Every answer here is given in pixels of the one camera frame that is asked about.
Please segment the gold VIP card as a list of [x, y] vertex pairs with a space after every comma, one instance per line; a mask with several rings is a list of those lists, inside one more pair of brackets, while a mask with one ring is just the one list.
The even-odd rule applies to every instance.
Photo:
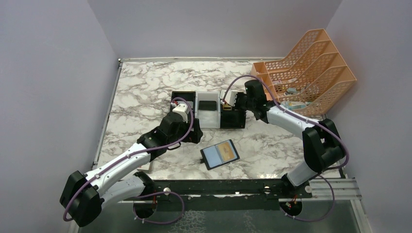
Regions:
[[222, 109], [223, 109], [223, 111], [232, 111], [232, 106], [231, 105], [229, 105], [228, 103], [226, 103], [226, 102], [224, 102], [223, 104], [222, 104]]
[[235, 159], [235, 154], [232, 150], [231, 143], [229, 141], [220, 143], [216, 146], [223, 162], [231, 161]]

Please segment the black white three-compartment tray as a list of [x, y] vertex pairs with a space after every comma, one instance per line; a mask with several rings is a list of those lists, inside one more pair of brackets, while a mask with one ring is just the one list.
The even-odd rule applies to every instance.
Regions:
[[[194, 116], [200, 121], [201, 129], [243, 129], [246, 123], [246, 111], [223, 111], [220, 91], [172, 91], [171, 99], [180, 97], [193, 102]], [[217, 111], [200, 111], [198, 103], [201, 100], [213, 100], [218, 104]]]

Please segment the black leather card holder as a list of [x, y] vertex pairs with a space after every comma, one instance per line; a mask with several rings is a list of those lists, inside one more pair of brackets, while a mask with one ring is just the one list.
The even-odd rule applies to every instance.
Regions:
[[231, 139], [200, 150], [207, 170], [212, 170], [240, 159], [240, 155]]

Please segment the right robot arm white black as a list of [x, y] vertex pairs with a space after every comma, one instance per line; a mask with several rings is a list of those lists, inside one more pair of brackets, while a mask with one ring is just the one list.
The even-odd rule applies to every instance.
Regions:
[[247, 81], [245, 93], [230, 90], [221, 95], [221, 102], [236, 109], [251, 111], [256, 120], [279, 126], [303, 142], [304, 160], [282, 176], [283, 190], [292, 192], [348, 155], [334, 122], [318, 121], [290, 111], [275, 100], [267, 100], [266, 84], [259, 79]]

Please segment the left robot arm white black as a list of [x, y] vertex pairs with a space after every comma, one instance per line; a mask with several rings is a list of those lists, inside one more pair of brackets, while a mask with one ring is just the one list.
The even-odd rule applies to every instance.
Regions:
[[128, 173], [145, 165], [166, 151], [182, 143], [200, 142], [203, 132], [198, 118], [190, 116], [184, 121], [178, 113], [168, 113], [160, 125], [141, 135], [123, 154], [111, 162], [85, 174], [71, 173], [60, 197], [64, 207], [63, 220], [75, 221], [84, 227], [101, 213], [109, 199], [104, 195]]

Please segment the black card in tray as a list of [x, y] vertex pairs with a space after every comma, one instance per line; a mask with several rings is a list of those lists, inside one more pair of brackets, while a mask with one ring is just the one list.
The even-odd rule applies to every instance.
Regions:
[[213, 100], [201, 100], [198, 103], [198, 110], [200, 111], [217, 111], [218, 104]]

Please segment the items inside file rack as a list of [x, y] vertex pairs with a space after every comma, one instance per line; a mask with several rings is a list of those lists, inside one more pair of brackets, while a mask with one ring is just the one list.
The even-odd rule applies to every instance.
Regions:
[[281, 105], [293, 111], [308, 107], [314, 102], [318, 92], [311, 87], [311, 82], [297, 79], [276, 82], [274, 89]]

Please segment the orange plastic file rack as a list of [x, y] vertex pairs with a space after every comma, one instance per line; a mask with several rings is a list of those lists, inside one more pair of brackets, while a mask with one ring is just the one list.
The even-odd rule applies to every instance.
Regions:
[[264, 81], [269, 87], [264, 90], [267, 98], [270, 100], [273, 93], [278, 102], [276, 82], [311, 82], [311, 87], [318, 90], [314, 102], [296, 110], [307, 117], [326, 114], [357, 80], [325, 29], [307, 31], [281, 60], [254, 63], [251, 75]]

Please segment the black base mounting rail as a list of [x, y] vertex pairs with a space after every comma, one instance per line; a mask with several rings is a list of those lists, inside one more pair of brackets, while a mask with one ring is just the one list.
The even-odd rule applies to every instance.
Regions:
[[280, 209], [279, 202], [311, 198], [304, 186], [287, 192], [280, 179], [155, 180], [158, 195], [129, 198], [137, 210], [177, 212]]

